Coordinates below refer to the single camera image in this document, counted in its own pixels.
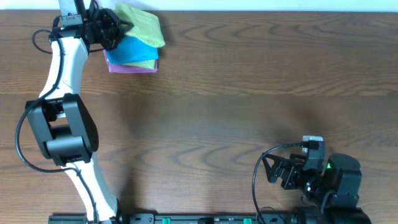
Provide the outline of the light green cloth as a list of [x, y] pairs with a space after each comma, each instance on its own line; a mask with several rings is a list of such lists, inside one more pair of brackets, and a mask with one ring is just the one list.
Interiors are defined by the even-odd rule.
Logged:
[[135, 37], [154, 48], [165, 46], [164, 36], [162, 35], [157, 16], [123, 3], [117, 3], [114, 12], [120, 20], [134, 25], [133, 28], [126, 32], [127, 36]]

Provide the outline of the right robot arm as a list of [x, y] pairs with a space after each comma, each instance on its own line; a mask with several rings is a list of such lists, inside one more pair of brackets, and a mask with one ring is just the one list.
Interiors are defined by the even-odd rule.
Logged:
[[281, 223], [371, 223], [365, 212], [357, 207], [362, 173], [357, 159], [346, 154], [332, 154], [324, 167], [323, 156], [291, 154], [284, 158], [266, 155], [263, 158], [270, 183], [282, 179], [284, 190], [300, 190], [310, 202], [295, 207]]

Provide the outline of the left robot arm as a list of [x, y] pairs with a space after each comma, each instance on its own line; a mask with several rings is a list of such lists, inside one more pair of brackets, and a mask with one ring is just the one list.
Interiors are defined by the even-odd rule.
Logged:
[[[117, 196], [108, 187], [98, 159], [98, 130], [83, 103], [80, 90], [83, 68], [91, 46], [114, 50], [133, 24], [112, 10], [91, 1], [60, 1], [61, 14], [53, 20], [49, 36], [52, 56], [49, 75], [36, 100], [28, 101], [16, 128], [15, 144], [23, 163], [43, 173], [66, 173], [79, 193], [86, 213], [80, 217], [52, 216], [49, 223], [129, 223]], [[23, 155], [20, 133], [28, 120], [42, 155], [56, 169], [39, 168]]]

